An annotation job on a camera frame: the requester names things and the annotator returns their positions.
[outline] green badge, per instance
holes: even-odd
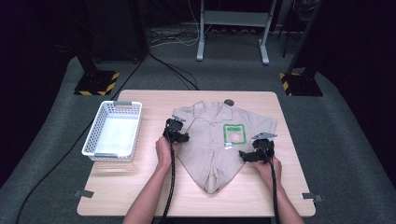
[[[245,144],[247,142],[245,126],[243,124],[224,124],[224,142],[235,145]]]

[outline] yellow and black hazard tape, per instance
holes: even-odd
[[[299,73],[291,73],[292,76],[300,76]],[[290,91],[290,85],[286,79],[286,74],[284,73],[279,73],[280,80],[282,81],[283,85],[283,90],[285,91],[286,95],[292,96],[291,91]]]
[[[114,74],[113,78],[111,78],[110,84],[107,86],[107,89],[105,91],[75,91],[75,95],[109,95],[116,86],[116,81],[119,76],[120,73]]]

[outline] shirt collar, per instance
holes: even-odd
[[[231,108],[223,102],[208,104],[201,101],[194,105],[193,115],[195,119],[204,119],[209,122],[222,122],[233,119]]]

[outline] human arm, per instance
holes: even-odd
[[[273,193],[273,178],[271,165],[269,162],[263,164],[261,162],[254,161],[253,165],[259,171],[260,177],[262,178],[264,184]],[[291,224],[301,224],[304,223],[300,214],[297,212],[293,204],[291,203],[285,189],[281,183],[282,175],[282,164],[276,158],[273,157],[274,170],[276,173],[276,197],[277,197],[277,210],[279,213],[280,223],[291,223]]]
[[[173,149],[175,156],[180,143],[174,143]],[[157,209],[158,201],[160,200],[161,192],[163,190],[163,182],[171,168],[171,152],[169,142],[164,137],[160,137],[156,142],[156,150],[158,157],[158,164],[154,173],[148,180],[147,184],[137,195],[132,203],[122,223],[124,224],[144,224],[151,223]]]

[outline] gray carpet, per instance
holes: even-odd
[[[196,44],[161,45],[150,52],[190,72],[201,90],[277,94],[308,187],[325,199],[317,204],[313,217],[304,219],[306,223],[395,223],[396,190],[334,85],[317,74],[323,97],[286,96],[278,74],[287,70],[295,48],[291,47],[286,58],[282,58],[283,39],[277,40],[276,35],[270,35],[267,43],[269,66],[261,63],[256,35],[207,41],[204,60],[199,63],[195,61]],[[137,64],[107,62],[97,67],[120,72],[115,90],[109,96],[74,95],[83,70],[76,58],[70,62],[47,121],[0,189],[0,223],[15,222],[31,188],[73,146],[94,118],[99,104],[114,96]],[[163,64],[147,56],[123,89],[187,87]],[[22,210],[20,223],[121,223],[122,217],[81,217],[77,213],[78,198],[74,193],[84,189],[92,168],[92,161],[81,155],[86,134],[33,192]]]

